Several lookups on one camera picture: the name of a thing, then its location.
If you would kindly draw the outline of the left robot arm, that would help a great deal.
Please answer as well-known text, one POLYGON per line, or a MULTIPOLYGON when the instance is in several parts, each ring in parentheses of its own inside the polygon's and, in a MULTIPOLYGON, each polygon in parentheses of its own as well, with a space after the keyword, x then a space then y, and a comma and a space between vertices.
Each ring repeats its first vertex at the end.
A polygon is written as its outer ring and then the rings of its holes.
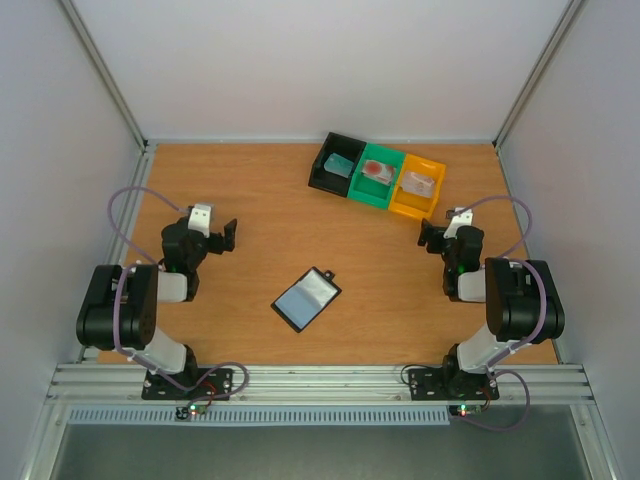
POLYGON ((80 344, 115 351, 140 364, 179 398, 195 395, 207 374, 191 347, 157 325, 158 305, 193 301, 200 284, 198 267, 209 254, 234 250, 237 226, 233 219, 213 233, 207 223, 183 217, 162 230, 158 264, 97 266, 76 320, 80 344))

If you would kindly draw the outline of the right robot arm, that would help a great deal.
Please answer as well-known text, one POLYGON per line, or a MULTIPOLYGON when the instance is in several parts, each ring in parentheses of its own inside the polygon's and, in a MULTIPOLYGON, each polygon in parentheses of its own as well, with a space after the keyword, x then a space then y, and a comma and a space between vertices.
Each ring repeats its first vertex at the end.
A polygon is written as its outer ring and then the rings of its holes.
POLYGON ((418 244, 444 262, 443 291, 454 302, 482 303, 486 323, 454 345, 439 368, 440 385, 460 397, 489 381, 504 358, 522 348, 555 340, 565 313, 546 262, 481 258, 484 232, 460 215, 446 227, 421 221, 418 244))

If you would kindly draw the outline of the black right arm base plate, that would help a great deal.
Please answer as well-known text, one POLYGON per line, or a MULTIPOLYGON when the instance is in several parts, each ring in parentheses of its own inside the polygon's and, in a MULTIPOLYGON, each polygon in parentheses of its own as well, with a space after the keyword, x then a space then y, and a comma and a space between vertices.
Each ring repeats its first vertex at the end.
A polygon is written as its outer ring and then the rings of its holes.
POLYGON ((464 371, 446 374, 442 368, 412 368, 408 370, 408 384, 414 401, 498 400, 497 387, 492 387, 483 374, 464 371))

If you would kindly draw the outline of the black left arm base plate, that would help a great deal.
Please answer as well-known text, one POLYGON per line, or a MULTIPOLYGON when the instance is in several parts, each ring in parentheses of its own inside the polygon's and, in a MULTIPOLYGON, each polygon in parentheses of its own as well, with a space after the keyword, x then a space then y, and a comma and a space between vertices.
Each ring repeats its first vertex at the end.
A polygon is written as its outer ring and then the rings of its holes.
POLYGON ((178 374, 146 372, 141 398, 148 401, 228 400, 234 387, 231 368, 186 369, 178 374))

